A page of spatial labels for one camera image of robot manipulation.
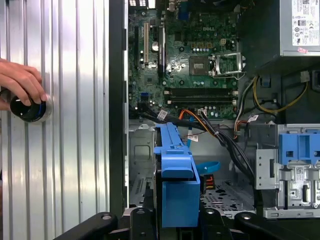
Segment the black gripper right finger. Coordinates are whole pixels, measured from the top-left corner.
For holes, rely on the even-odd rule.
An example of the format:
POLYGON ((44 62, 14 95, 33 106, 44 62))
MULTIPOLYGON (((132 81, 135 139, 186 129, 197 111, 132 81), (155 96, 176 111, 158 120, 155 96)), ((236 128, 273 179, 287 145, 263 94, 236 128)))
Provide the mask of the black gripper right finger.
POLYGON ((252 212, 237 213, 233 227, 228 227, 221 213, 203 208, 199 213, 200 235, 203 240, 305 240, 306 238, 252 212))

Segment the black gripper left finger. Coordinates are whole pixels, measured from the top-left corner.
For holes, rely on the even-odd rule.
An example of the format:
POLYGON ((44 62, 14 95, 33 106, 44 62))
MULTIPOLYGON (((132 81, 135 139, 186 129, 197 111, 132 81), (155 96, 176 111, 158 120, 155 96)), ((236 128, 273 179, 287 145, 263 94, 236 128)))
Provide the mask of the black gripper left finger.
POLYGON ((57 240, 155 240, 153 213, 141 207, 129 208, 118 218, 100 212, 62 233, 57 240))

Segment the person's hand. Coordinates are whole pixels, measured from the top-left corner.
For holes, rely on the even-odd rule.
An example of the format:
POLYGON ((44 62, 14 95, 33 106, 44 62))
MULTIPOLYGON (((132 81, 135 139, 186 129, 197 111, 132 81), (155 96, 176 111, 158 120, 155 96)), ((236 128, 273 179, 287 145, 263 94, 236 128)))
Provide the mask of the person's hand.
POLYGON ((34 67, 0 60, 0 86, 8 89, 25 105, 48 100, 42 86, 41 73, 34 67))

